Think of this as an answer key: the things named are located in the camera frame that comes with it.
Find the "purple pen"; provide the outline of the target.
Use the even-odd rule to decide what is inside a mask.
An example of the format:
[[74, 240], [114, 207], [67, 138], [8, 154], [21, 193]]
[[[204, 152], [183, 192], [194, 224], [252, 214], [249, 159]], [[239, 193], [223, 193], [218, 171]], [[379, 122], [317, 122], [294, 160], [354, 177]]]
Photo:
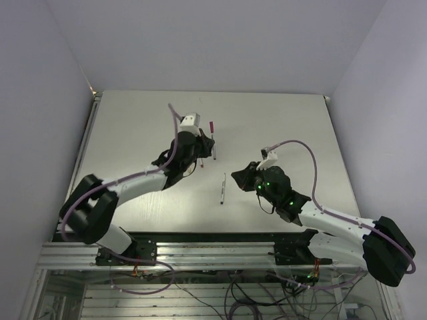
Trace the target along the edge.
[[215, 145], [215, 141], [214, 141], [214, 135], [213, 136], [211, 135], [211, 140], [213, 142], [213, 145], [212, 145], [212, 148], [211, 148], [211, 153], [212, 153], [213, 160], [216, 160], [217, 159], [217, 155], [216, 155], [216, 145]]

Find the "blue pen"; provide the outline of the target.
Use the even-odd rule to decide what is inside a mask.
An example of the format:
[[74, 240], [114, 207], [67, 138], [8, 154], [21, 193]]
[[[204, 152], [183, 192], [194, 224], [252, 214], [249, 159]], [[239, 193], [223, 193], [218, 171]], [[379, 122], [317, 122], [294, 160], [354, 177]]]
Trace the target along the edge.
[[220, 205], [223, 205], [225, 202], [225, 196], [226, 196], [226, 178], [227, 175], [226, 173], [224, 173], [224, 178], [222, 181], [222, 188], [221, 188], [221, 193], [220, 193]]

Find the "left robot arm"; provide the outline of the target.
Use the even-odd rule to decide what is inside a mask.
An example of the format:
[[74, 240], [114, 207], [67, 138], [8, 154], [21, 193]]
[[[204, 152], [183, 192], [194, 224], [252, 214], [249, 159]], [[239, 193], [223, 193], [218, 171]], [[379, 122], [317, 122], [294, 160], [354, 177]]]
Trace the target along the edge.
[[204, 133], [181, 131], [150, 166], [115, 181], [104, 181], [93, 174], [85, 176], [62, 206], [61, 233], [65, 227], [87, 245], [97, 244], [112, 253], [118, 263], [128, 265], [141, 257], [140, 244], [112, 219], [115, 210], [142, 195], [164, 191], [184, 178], [184, 173], [198, 159], [212, 156], [215, 141]]

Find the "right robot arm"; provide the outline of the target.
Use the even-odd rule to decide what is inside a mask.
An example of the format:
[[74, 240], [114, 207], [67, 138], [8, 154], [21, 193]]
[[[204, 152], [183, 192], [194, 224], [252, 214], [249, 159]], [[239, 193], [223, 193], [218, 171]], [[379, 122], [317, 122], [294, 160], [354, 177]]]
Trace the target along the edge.
[[251, 162], [231, 176], [242, 191], [265, 199], [272, 213], [306, 228], [294, 247], [300, 263], [315, 258], [345, 262], [359, 266], [389, 287], [399, 286], [416, 252], [392, 219], [365, 219], [321, 207], [292, 189], [290, 178], [280, 167], [259, 169], [258, 165]]

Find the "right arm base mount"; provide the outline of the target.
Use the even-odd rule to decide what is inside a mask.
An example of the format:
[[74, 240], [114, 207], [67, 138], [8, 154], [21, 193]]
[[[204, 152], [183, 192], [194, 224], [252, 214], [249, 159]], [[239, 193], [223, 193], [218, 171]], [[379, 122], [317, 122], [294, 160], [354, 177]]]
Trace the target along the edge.
[[280, 233], [274, 235], [274, 246], [269, 256], [276, 265], [313, 265], [316, 257], [310, 251], [312, 238], [319, 231], [306, 229], [301, 233]]

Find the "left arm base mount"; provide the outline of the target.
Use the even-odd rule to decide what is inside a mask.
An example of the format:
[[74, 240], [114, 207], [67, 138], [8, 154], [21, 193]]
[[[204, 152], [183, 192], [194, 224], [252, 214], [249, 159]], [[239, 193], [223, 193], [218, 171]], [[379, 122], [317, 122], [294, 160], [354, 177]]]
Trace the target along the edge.
[[95, 257], [95, 265], [118, 267], [126, 265], [154, 266], [157, 258], [157, 245], [149, 237], [131, 237], [131, 244], [123, 252], [101, 246]]

